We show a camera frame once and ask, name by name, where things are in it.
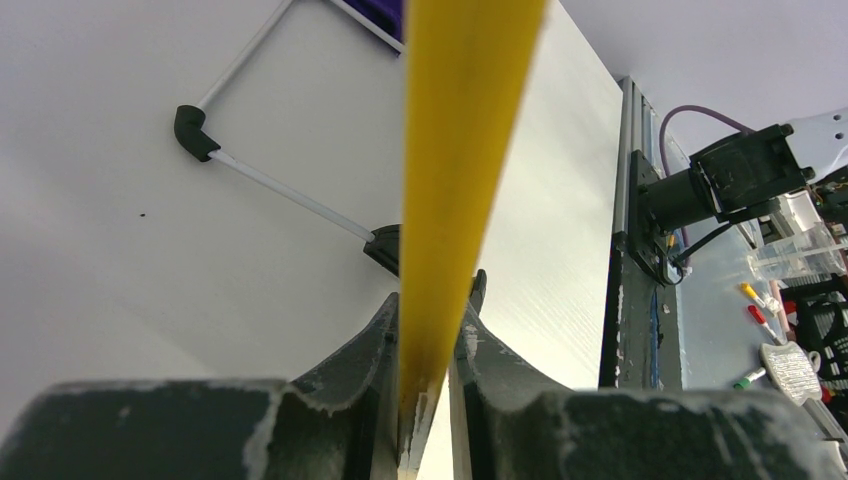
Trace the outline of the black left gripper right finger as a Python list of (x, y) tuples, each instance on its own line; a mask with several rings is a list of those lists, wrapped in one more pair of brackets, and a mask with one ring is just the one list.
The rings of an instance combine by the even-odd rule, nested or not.
[(458, 479), (842, 479), (765, 391), (574, 391), (465, 312), (449, 374)]

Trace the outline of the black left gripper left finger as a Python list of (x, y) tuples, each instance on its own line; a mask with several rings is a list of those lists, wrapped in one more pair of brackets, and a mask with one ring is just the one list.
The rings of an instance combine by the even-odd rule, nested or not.
[(85, 381), (44, 390), (5, 479), (394, 479), (398, 297), (293, 380)]

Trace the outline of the yellow framed whiteboard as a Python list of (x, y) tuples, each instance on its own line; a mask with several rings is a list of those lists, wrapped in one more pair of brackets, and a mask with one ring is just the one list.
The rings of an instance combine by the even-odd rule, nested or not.
[(271, 398), (251, 479), (415, 474), (468, 309), (543, 1), (409, 1), (400, 290)]

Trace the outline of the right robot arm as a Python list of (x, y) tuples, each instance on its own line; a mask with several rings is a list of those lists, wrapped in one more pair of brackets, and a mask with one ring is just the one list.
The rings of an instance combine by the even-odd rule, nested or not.
[(845, 107), (754, 130), (715, 110), (682, 105), (661, 122), (661, 141), (670, 120), (682, 112), (707, 115), (737, 132), (690, 155), (687, 169), (639, 189), (648, 217), (666, 232), (708, 218), (738, 223), (744, 211), (847, 165)]

